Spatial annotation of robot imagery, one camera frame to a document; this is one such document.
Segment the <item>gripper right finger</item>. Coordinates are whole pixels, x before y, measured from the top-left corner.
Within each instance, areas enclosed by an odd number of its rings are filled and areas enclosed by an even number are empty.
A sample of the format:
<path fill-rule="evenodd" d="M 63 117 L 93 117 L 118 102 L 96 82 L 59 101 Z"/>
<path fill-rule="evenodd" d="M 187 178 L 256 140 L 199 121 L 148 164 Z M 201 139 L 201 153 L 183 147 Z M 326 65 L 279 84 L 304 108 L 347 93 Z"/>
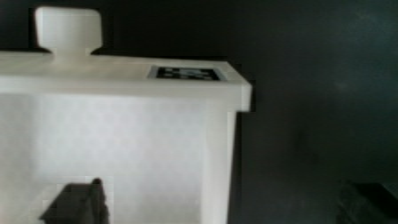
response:
<path fill-rule="evenodd" d="M 381 183 L 343 184 L 336 224 L 398 224 L 398 198 Z"/>

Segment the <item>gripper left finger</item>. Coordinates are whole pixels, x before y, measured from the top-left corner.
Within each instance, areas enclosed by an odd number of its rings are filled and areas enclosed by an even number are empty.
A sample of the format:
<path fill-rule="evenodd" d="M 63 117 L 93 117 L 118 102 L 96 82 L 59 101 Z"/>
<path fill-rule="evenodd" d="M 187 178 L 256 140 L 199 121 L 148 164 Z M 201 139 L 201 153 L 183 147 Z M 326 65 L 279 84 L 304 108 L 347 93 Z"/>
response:
<path fill-rule="evenodd" d="M 100 178 L 70 183 L 40 216 L 45 224 L 109 224 L 109 207 Z"/>

